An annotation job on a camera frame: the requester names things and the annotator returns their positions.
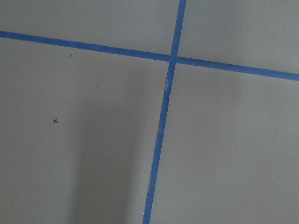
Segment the long vertical blue tape line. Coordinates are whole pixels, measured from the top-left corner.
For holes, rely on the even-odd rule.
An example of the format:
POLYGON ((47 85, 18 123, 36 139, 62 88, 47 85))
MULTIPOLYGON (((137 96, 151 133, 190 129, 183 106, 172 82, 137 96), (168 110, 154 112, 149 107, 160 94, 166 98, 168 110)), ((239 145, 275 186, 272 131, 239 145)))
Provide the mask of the long vertical blue tape line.
POLYGON ((155 149, 153 153, 150 182, 149 182, 149 187, 147 191, 146 202, 145 202, 145 207, 143 212, 143 218, 142 218, 143 224, 150 223, 152 205, 153 205, 155 188, 156 188, 157 174, 158 174, 162 144, 164 139, 164 131, 165 131, 165 125, 166 125, 168 108, 169 108, 169 99, 170 99, 170 94, 172 89, 174 72, 176 68, 180 36, 181 36, 181 30, 182 30, 183 19, 185 14, 185 6, 186 6, 186 1, 180 0, 178 5, 178 12, 176 17, 173 39, 172 39, 171 53, 170 53, 168 70, 166 75, 166 84, 165 84, 163 101, 162 101, 161 112, 159 117, 155 149))

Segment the horizontal blue tape line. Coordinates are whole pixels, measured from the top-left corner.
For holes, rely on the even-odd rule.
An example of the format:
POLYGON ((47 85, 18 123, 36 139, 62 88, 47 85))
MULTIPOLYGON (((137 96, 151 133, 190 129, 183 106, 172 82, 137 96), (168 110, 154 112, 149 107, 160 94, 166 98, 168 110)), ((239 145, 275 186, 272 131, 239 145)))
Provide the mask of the horizontal blue tape line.
POLYGON ((110 47, 104 45, 97 45, 97 44, 91 44, 85 42, 75 42, 75 41, 68 41, 68 40, 34 36, 34 35, 19 34, 14 32, 7 32, 7 31, 1 31, 0 36, 1 38, 27 41, 27 42, 36 42, 36 43, 68 47, 74 49, 82 49, 82 50, 97 51, 97 52, 103 52, 103 53, 109 53, 115 55, 152 59, 152 60, 163 61, 163 62, 175 62, 175 63, 185 64, 185 65, 212 68, 218 70, 227 70, 232 72, 240 72, 240 73, 246 73, 252 75, 266 76, 266 77, 274 77, 274 78, 280 78, 280 79, 286 79, 292 81, 299 80, 298 74, 283 72, 283 71, 275 71, 275 70, 254 68, 248 66, 233 65, 228 63, 219 63, 219 62, 199 60, 199 59, 179 57, 179 56, 175 57, 175 56, 159 54, 159 53, 138 51, 133 49, 116 48, 116 47, 110 47))

